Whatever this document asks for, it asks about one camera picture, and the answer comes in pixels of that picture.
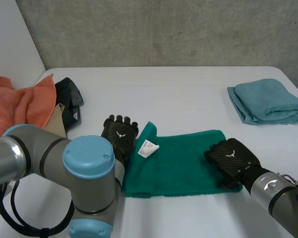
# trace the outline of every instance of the concrete wall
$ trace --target concrete wall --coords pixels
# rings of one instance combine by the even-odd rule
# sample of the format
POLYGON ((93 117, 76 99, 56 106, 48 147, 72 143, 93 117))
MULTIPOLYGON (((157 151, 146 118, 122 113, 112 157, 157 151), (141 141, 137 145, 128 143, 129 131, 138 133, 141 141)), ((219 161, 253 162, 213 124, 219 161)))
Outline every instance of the concrete wall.
POLYGON ((47 69, 269 65, 298 87, 298 0, 17 0, 47 69))

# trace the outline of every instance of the white tag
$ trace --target white tag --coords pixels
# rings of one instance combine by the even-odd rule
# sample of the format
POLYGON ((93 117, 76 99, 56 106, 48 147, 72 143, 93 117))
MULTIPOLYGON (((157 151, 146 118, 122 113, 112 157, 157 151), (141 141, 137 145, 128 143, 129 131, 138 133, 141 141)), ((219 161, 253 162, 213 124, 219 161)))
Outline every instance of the white tag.
POLYGON ((149 155, 151 155, 158 148, 159 148, 158 145, 155 145, 152 142, 145 140, 143 145, 140 147, 138 154, 144 158, 147 158, 149 155))
POLYGON ((78 119, 78 114, 74 113, 73 117, 75 118, 75 120, 77 120, 78 119))

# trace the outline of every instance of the table surface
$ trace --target table surface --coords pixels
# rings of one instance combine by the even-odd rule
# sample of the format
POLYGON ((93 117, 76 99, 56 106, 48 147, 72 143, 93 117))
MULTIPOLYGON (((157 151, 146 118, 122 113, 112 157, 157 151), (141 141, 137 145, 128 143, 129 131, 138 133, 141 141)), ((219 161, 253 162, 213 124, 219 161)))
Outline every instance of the table surface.
MULTIPOLYGON (((298 97, 298 89, 274 67, 117 67, 55 68, 58 82, 69 77, 79 88, 84 106, 81 125, 68 132, 74 139, 100 135, 110 115, 129 116, 140 132, 148 121, 158 136, 219 129, 242 141, 263 167, 298 180, 298 124, 243 124, 226 88, 263 78, 275 78, 298 97)), ((7 210, 8 195, 5 199, 7 210)), ((37 175, 21 180, 16 207, 38 227, 52 227, 64 217, 70 192, 37 175)), ((0 237, 23 237, 0 217, 0 237)), ((67 231, 54 236, 67 238, 67 231)), ((120 197, 112 238, 291 238, 257 205, 246 189, 240 193, 187 197, 120 197)))

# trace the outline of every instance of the light blue towel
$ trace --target light blue towel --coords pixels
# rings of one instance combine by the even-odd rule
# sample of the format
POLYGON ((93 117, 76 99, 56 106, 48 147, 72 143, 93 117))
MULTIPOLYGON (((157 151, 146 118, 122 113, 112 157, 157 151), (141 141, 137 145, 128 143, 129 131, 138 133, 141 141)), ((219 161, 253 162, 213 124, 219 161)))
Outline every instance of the light blue towel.
POLYGON ((298 123, 298 98, 278 80, 268 78, 242 83, 228 87, 227 91, 243 123, 298 123))

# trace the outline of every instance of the light blue joint cap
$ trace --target light blue joint cap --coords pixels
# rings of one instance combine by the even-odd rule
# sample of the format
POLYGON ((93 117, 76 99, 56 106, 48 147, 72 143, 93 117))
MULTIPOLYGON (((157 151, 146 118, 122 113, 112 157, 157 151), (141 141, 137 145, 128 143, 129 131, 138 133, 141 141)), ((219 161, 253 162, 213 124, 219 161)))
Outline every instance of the light blue joint cap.
POLYGON ((74 219, 69 225, 71 238, 110 238, 112 231, 108 223, 92 219, 74 219))
POLYGON ((37 127, 36 125, 31 125, 31 124, 18 124, 18 125, 14 125, 14 126, 10 127, 8 130, 6 130, 5 133, 3 133, 2 136, 8 135, 11 131, 13 131, 14 129, 17 129, 18 127, 21 127, 21 126, 35 126, 35 127, 37 127))
POLYGON ((65 147, 63 163, 76 177, 97 179, 114 168, 114 150, 110 142, 101 136, 81 136, 65 147))

